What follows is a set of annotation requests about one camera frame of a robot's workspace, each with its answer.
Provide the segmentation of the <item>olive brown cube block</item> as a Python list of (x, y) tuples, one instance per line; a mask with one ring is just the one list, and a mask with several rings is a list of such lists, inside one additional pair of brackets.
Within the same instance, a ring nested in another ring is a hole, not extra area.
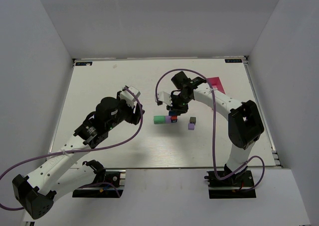
[(192, 124), (196, 124), (196, 117), (194, 116), (190, 117), (189, 122)]

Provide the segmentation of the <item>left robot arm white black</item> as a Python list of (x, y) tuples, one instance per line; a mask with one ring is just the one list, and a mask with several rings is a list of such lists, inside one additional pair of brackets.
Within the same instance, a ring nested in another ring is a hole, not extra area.
[(144, 110), (138, 100), (140, 94), (134, 87), (125, 87), (115, 98), (101, 99), (60, 150), (46, 155), (46, 161), (26, 176), (14, 177), (14, 196), (32, 219), (43, 217), (55, 201), (79, 187), (103, 184), (105, 168), (96, 160), (83, 163), (70, 176), (66, 173), (86, 154), (98, 150), (98, 145), (120, 123), (142, 125)]

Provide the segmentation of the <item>green wood block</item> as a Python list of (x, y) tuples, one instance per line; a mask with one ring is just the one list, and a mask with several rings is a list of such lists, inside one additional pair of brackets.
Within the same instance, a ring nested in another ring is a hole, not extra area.
[(154, 124), (165, 124), (166, 123), (165, 115), (155, 115), (153, 120), (154, 120)]

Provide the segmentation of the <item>dark blue long block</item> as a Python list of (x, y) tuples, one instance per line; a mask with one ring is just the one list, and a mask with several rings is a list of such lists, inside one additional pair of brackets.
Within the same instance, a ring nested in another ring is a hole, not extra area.
[(178, 116), (178, 113), (176, 113), (174, 111), (169, 111), (168, 115), (169, 116)]

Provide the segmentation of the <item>pink plastic box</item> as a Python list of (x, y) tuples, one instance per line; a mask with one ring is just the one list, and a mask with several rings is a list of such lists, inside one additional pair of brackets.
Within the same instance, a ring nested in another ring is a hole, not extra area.
[(208, 78), (208, 82), (213, 86), (214, 89), (217, 89), (221, 93), (225, 94), (223, 85), (219, 77)]

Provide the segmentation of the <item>small purple cube block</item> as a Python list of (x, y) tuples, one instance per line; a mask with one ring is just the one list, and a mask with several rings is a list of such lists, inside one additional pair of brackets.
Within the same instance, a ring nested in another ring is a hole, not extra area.
[(188, 124), (188, 130), (194, 130), (195, 129), (195, 124), (194, 123), (189, 123)]

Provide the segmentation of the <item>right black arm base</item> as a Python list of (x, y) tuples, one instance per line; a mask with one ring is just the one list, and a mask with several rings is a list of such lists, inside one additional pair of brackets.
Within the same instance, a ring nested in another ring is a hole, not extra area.
[(255, 189), (251, 189), (254, 179), (250, 170), (245, 171), (239, 177), (232, 176), (220, 181), (216, 178), (214, 171), (207, 171), (204, 176), (208, 183), (210, 199), (253, 199), (256, 198)]

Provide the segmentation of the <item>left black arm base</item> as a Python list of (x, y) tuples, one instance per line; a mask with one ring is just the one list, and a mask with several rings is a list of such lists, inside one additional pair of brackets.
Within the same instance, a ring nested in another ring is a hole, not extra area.
[(84, 161), (86, 168), (93, 170), (94, 178), (72, 193), (73, 198), (120, 198), (125, 186), (125, 170), (108, 170), (96, 160)]

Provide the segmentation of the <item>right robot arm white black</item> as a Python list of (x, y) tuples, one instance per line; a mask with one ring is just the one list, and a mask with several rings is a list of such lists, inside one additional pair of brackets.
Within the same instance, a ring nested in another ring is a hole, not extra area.
[(219, 91), (202, 74), (189, 78), (186, 69), (176, 69), (171, 78), (175, 90), (171, 93), (156, 92), (158, 105), (166, 104), (170, 116), (188, 112), (188, 104), (196, 101), (213, 111), (212, 143), (216, 141), (216, 115), (219, 113), (228, 121), (228, 137), (232, 143), (223, 174), (214, 170), (215, 181), (234, 186), (247, 171), (252, 147), (264, 132), (264, 125), (256, 103), (252, 100), (241, 102)]

